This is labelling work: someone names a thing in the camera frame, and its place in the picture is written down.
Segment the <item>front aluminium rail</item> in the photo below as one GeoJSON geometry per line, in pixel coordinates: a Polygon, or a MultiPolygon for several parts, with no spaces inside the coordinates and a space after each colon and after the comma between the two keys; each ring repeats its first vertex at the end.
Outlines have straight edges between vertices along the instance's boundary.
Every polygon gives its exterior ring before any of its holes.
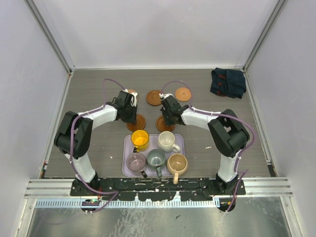
{"type": "MultiPolygon", "coordinates": [[[[73,179],[31,179],[24,198],[69,197],[73,179]]],[[[285,177],[243,178],[247,197],[292,197],[293,192],[285,177]]]]}

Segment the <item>right aluminium frame post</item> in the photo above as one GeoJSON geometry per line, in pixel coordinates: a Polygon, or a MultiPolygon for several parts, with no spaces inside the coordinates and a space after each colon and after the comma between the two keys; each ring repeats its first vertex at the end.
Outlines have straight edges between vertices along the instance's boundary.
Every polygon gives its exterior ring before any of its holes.
{"type": "Polygon", "coordinates": [[[244,66],[243,66],[243,70],[246,71],[250,64],[252,63],[252,61],[254,60],[256,54],[258,53],[261,45],[263,44],[264,40],[266,39],[266,37],[268,36],[269,32],[271,31],[275,21],[277,20],[278,16],[280,15],[282,9],[284,8],[284,6],[286,5],[287,0],[278,0],[270,14],[270,16],[268,17],[249,57],[247,58],[244,66]]]}

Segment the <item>lavender plastic tray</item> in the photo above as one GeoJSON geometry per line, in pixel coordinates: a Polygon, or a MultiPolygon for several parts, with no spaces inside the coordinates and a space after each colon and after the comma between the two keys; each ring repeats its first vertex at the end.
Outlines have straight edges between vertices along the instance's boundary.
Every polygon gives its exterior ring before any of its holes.
{"type": "MultiPolygon", "coordinates": [[[[158,142],[158,134],[150,134],[150,145],[149,148],[143,152],[141,152],[145,157],[147,157],[148,153],[153,150],[157,149],[157,142],[158,142]]],[[[180,134],[175,134],[175,143],[181,149],[179,152],[182,155],[185,155],[184,151],[184,140],[180,134]]],[[[127,135],[124,139],[124,146],[123,146],[123,160],[122,160],[122,172],[127,177],[141,177],[141,173],[131,171],[126,164],[127,157],[133,153],[134,145],[131,142],[131,135],[127,135]]],[[[150,169],[147,165],[145,167],[145,172],[149,177],[158,177],[157,172],[153,169],[150,169]]]]}

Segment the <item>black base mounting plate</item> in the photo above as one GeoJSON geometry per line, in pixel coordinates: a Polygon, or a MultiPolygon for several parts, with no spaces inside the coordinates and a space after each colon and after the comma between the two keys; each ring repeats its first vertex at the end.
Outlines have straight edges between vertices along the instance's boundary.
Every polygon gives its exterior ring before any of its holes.
{"type": "Polygon", "coordinates": [[[172,178],[99,178],[96,182],[97,191],[113,192],[118,195],[115,200],[140,201],[173,200],[177,194],[181,201],[212,200],[213,197],[230,196],[234,188],[220,191],[212,178],[181,178],[173,184],[172,178]]]}

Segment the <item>white ceramic mug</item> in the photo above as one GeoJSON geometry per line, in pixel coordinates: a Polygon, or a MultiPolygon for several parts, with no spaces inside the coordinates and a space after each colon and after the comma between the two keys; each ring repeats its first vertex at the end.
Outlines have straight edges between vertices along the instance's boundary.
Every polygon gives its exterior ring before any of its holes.
{"type": "Polygon", "coordinates": [[[179,153],[181,148],[175,143],[175,136],[170,131],[164,131],[158,136],[157,147],[165,153],[179,153]]]}

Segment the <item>yellow glass mug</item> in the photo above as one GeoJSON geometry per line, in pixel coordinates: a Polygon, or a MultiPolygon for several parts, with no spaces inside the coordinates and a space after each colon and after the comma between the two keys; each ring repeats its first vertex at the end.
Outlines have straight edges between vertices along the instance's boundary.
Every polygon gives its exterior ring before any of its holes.
{"type": "Polygon", "coordinates": [[[149,148],[149,134],[145,130],[136,130],[131,134],[131,142],[135,152],[143,152],[149,148]]]}

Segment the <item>beige ceramic mug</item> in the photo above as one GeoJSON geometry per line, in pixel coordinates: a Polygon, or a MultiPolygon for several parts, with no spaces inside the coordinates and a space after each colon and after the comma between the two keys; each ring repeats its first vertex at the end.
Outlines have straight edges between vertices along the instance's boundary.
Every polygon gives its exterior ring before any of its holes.
{"type": "Polygon", "coordinates": [[[173,176],[173,184],[178,184],[179,177],[188,169],[188,161],[182,154],[173,154],[167,160],[167,169],[173,176]]]}

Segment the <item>dark blue folded cloth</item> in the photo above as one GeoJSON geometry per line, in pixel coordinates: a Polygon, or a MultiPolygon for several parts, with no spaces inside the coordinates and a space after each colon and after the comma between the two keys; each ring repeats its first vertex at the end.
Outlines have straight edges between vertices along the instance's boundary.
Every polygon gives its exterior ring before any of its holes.
{"type": "Polygon", "coordinates": [[[211,72],[210,92],[221,97],[241,99],[246,92],[245,76],[242,71],[215,68],[211,72]]]}

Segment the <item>clear purple glass mug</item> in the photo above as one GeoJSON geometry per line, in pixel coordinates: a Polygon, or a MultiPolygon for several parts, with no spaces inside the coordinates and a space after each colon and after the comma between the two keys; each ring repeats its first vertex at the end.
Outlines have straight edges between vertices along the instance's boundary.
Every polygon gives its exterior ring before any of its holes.
{"type": "Polygon", "coordinates": [[[147,174],[145,172],[146,164],[146,158],[143,154],[138,152],[130,154],[126,160],[127,168],[134,175],[141,175],[143,178],[147,178],[147,174]]]}

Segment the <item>left aluminium frame post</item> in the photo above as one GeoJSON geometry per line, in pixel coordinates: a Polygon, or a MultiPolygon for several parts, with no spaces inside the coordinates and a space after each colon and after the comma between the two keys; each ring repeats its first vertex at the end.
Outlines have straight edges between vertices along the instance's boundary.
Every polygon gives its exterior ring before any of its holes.
{"type": "Polygon", "coordinates": [[[46,23],[44,17],[42,16],[40,10],[36,6],[36,3],[33,0],[25,0],[24,1],[27,7],[29,8],[30,12],[32,13],[34,19],[38,23],[40,29],[42,30],[44,36],[48,40],[50,46],[52,47],[53,51],[56,53],[58,59],[62,63],[65,70],[71,74],[74,71],[74,67],[70,65],[70,60],[66,58],[64,53],[62,52],[54,34],[52,33],[49,25],[46,23]]]}

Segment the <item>grey green ceramic mug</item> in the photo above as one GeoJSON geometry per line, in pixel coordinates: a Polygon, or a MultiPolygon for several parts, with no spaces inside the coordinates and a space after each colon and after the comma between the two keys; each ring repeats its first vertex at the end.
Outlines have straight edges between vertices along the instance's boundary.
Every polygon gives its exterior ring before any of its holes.
{"type": "Polygon", "coordinates": [[[159,178],[162,177],[162,169],[166,166],[166,158],[164,152],[159,149],[151,150],[146,158],[147,166],[155,170],[159,178]]]}

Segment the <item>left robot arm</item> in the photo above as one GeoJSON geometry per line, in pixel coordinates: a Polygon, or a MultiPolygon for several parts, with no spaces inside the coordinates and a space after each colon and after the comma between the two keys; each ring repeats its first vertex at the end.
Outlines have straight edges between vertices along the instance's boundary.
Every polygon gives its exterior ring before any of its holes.
{"type": "Polygon", "coordinates": [[[54,145],[69,160],[81,190],[95,195],[100,186],[97,172],[91,165],[88,150],[92,131],[109,122],[121,120],[135,123],[137,114],[136,92],[121,90],[111,102],[83,113],[65,113],[54,138],[54,145]]]}

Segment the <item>aluminium frame post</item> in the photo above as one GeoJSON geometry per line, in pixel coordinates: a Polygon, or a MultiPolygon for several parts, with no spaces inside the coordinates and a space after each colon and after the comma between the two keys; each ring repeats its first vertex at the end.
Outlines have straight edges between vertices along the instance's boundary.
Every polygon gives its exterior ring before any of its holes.
{"type": "Polygon", "coordinates": [[[268,17],[249,57],[247,58],[244,66],[243,66],[243,70],[246,71],[250,64],[252,63],[252,61],[254,60],[256,54],[258,53],[261,45],[263,44],[264,40],[266,39],[266,37],[268,36],[269,32],[271,31],[275,21],[277,20],[278,16],[280,15],[282,9],[284,8],[284,6],[286,5],[287,0],[278,0],[270,14],[270,16],[268,17]]]}
{"type": "Polygon", "coordinates": [[[38,23],[40,29],[42,30],[44,36],[48,40],[50,46],[52,47],[53,51],[56,53],[58,59],[62,63],[65,70],[71,74],[74,71],[74,67],[70,65],[70,60],[66,58],[64,53],[62,52],[54,34],[52,33],[49,25],[46,23],[44,17],[42,16],[40,10],[36,6],[36,3],[33,0],[25,0],[24,1],[27,7],[29,8],[30,12],[32,13],[34,19],[38,23]]]}

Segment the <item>wooden coaster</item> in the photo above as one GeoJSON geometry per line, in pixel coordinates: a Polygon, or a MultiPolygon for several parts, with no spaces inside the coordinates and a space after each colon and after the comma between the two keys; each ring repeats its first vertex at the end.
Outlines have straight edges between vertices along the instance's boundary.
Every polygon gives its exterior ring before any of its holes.
{"type": "Polygon", "coordinates": [[[156,128],[160,132],[170,131],[172,132],[175,129],[176,125],[167,126],[165,124],[163,116],[159,116],[156,120],[156,128]]]}
{"type": "Polygon", "coordinates": [[[158,106],[161,104],[161,100],[159,97],[159,90],[151,90],[146,95],[146,101],[149,105],[158,106]]]}
{"type": "Polygon", "coordinates": [[[129,131],[134,132],[136,130],[143,130],[146,126],[146,119],[143,115],[136,115],[136,123],[127,123],[126,127],[129,131]]]}

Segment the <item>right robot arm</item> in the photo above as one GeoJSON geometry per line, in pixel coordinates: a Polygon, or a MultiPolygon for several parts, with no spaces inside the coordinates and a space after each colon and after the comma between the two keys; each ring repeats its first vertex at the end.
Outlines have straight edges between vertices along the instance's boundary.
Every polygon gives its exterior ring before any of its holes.
{"type": "Polygon", "coordinates": [[[159,97],[162,104],[161,112],[167,126],[189,125],[210,131],[221,154],[215,184],[221,194],[230,193],[237,183],[240,155],[250,139],[241,120],[230,109],[223,112],[208,112],[189,105],[181,106],[172,94],[160,93],[159,97]]]}

